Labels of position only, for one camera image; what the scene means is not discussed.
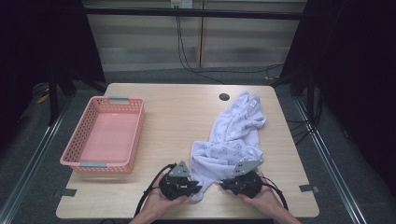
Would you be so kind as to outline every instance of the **gray floor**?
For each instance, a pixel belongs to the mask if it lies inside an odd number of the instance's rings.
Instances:
[[[263,68],[249,68],[250,71]],[[115,72],[106,73],[108,83],[112,82],[152,82],[152,83],[201,83],[219,84],[219,82],[199,75],[211,76],[225,84],[239,85],[265,85],[275,77],[279,70],[242,74],[219,72],[194,74],[184,69]],[[246,68],[235,68],[234,71],[245,72]],[[61,125],[43,155],[43,161],[37,166],[33,181],[15,214],[11,214],[12,223],[99,223],[100,220],[60,220],[55,211],[59,198],[53,197],[56,189],[63,189],[67,183],[71,170],[59,163],[60,156],[70,139],[82,111],[88,100],[93,95],[102,93],[92,90],[88,86],[77,83],[78,92],[72,97],[69,107],[64,112]],[[287,120],[302,120],[297,110],[295,97],[290,95],[289,86],[276,88],[276,94]],[[41,95],[40,88],[35,90],[34,100],[26,110],[20,124],[19,131],[11,141],[8,151],[0,158],[0,206],[10,203],[7,199],[15,192],[14,189],[24,172],[29,160],[34,156],[37,146],[46,130],[49,121],[49,102],[37,105],[35,100]],[[61,105],[67,102],[67,97],[61,96]],[[291,134],[297,142],[306,133],[306,128],[301,123],[290,122]],[[367,223],[393,223],[396,220],[396,202],[390,195],[376,172],[366,163],[361,156],[359,148],[344,137],[344,129],[331,110],[323,105],[323,114],[320,118],[318,130],[323,137],[332,159],[336,163],[342,177],[346,181],[351,194],[359,204]],[[320,214],[315,218],[301,218],[303,223],[353,223],[346,210],[342,197],[334,185],[318,150],[308,135],[299,145],[297,150],[303,162],[309,182],[318,186],[320,192],[316,199]],[[127,220],[116,220],[117,223],[127,223]],[[205,223],[230,223],[231,221],[208,220]],[[175,223],[175,221],[162,221],[162,223]],[[261,220],[234,220],[232,223],[262,223]]]

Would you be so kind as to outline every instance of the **pink plastic basket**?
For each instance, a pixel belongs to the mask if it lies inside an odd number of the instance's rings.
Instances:
[[[80,173],[131,173],[145,115],[143,103],[137,98],[92,97],[61,164]]]

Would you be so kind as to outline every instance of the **white cloth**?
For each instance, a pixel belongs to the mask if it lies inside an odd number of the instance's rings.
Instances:
[[[265,121],[260,96],[245,91],[216,118],[208,142],[192,143],[191,179],[203,186],[191,195],[193,201],[202,200],[213,182],[232,178],[239,161],[261,159],[258,129]]]

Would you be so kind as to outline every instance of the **human arm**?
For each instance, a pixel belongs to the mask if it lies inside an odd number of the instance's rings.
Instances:
[[[130,224],[149,224],[162,217],[170,208],[182,204],[189,199],[187,196],[181,196],[170,201],[163,196],[161,190],[158,188],[163,176],[164,174],[161,174],[154,182],[153,190],[148,195],[142,210],[134,217]]]
[[[257,172],[262,178],[262,182],[268,184],[263,178],[262,172]],[[286,210],[275,196],[273,190],[267,186],[262,186],[262,190],[254,198],[249,198],[244,194],[238,194],[238,197],[247,204],[256,207],[260,212],[278,221],[281,224],[300,223],[288,210]]]

